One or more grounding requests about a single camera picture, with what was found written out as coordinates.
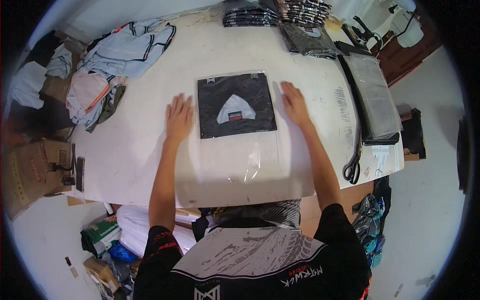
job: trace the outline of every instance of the cardboard box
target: cardboard box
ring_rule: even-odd
[[[103,261],[92,256],[84,262],[84,266],[87,273],[95,276],[98,281],[112,291],[112,294],[120,287],[112,271]]]
[[[1,184],[3,205],[11,220],[42,196],[71,190],[62,183],[69,171],[48,171],[48,164],[53,162],[70,168],[71,144],[45,140],[9,151],[8,161],[2,165]]]

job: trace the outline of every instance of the white table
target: white table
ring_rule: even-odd
[[[127,80],[116,113],[93,133],[75,129],[71,142],[76,155],[85,157],[85,191],[74,189],[69,195],[147,206],[165,139],[166,105],[180,92],[194,95],[196,102],[197,78],[250,70],[266,73],[277,131],[200,140],[196,116],[176,161],[177,207],[258,204],[315,194],[306,143],[281,101],[283,80],[302,90],[340,187],[351,186],[342,169],[353,154],[356,120],[338,61],[288,53],[277,28],[223,28],[218,11],[169,22],[177,27],[171,45],[141,78]],[[343,31],[329,35],[349,43]],[[339,90],[344,101],[338,100]],[[382,175],[403,169],[402,148],[401,141],[390,146]],[[376,178],[377,164],[370,147],[364,147],[358,184]]]

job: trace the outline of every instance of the person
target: person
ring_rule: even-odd
[[[288,117],[307,143],[313,182],[322,210],[313,239],[298,232],[299,201],[217,210],[214,225],[184,256],[175,226],[175,158],[192,127],[192,97],[167,106],[167,137],[155,177],[150,231],[135,280],[141,299],[365,299],[371,271],[362,245],[338,203],[335,171],[311,122],[305,99],[282,82]]]

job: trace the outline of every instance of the scissors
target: scissors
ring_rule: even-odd
[[[351,184],[357,184],[360,177],[360,156],[362,149],[361,130],[358,133],[355,152],[350,162],[343,169],[343,178]]]

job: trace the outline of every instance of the black t-shirt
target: black t-shirt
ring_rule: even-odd
[[[134,299],[366,298],[372,273],[341,205],[324,209],[314,239],[252,224],[215,228],[183,257],[168,229],[152,227]]]

